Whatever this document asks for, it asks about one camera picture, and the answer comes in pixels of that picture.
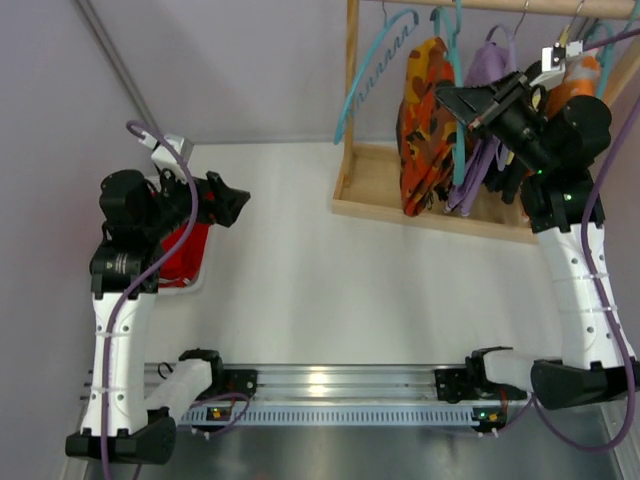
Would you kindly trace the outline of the orange camouflage trousers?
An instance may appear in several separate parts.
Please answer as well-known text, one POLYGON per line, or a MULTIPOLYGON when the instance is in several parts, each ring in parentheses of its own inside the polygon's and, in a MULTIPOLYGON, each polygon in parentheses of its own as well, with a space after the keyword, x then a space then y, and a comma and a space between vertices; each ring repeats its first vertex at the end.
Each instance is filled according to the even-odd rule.
POLYGON ((409 54, 403 96, 396 120, 402 210, 416 217, 445 201, 453 185, 455 117, 435 96, 438 86, 452 86, 455 74, 440 37, 431 37, 409 54))

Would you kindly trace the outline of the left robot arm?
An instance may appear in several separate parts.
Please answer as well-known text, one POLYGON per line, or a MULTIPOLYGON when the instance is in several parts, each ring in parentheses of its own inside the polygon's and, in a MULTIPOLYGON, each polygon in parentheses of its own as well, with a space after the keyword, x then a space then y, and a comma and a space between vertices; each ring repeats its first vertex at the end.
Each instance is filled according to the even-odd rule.
POLYGON ((81 426, 66 439, 68 456, 108 466, 163 465, 173 454, 181 417, 196 401, 222 391, 220 354, 196 348, 181 354, 169 377, 147 395, 147 331, 166 260, 164 240, 197 224, 229 228, 250 198, 216 172, 187 181, 165 171, 154 186, 127 169, 102 181, 103 238, 90 262, 93 377, 81 426))

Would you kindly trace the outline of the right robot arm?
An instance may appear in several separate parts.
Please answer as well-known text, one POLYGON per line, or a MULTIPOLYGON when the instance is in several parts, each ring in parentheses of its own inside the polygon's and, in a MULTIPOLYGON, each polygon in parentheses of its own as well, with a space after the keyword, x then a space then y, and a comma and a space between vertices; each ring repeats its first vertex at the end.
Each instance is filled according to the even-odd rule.
POLYGON ((611 142, 611 112, 579 94, 548 116, 533 106, 534 91, 521 72, 483 86, 435 89, 470 133, 496 137, 530 170, 521 203, 549 267, 562 334, 557 358, 507 347, 473 357, 483 381, 528 391, 548 410, 633 399, 639 361, 614 302, 605 215, 589 171, 611 142))

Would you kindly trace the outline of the teal hanger with trousers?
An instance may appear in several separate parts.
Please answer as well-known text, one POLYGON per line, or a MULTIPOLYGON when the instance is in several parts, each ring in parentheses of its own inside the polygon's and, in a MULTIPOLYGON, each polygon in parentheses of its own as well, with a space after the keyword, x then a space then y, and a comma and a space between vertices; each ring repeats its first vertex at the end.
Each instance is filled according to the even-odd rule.
POLYGON ((431 13, 431 21, 434 24, 434 32, 440 35, 440 23, 443 22, 446 29, 447 59, 452 66, 454 73, 454 86, 445 91, 443 100, 446 108, 456 118, 456 142, 452 148, 452 158, 454 162, 452 181, 455 186, 459 186, 464 181, 464 171, 466 163, 466 147, 464 124, 461 122, 462 102, 458 97, 458 90, 463 86, 462 68, 458 49, 458 35, 462 27, 462 2, 454 1, 455 22, 442 6, 436 7, 431 13))

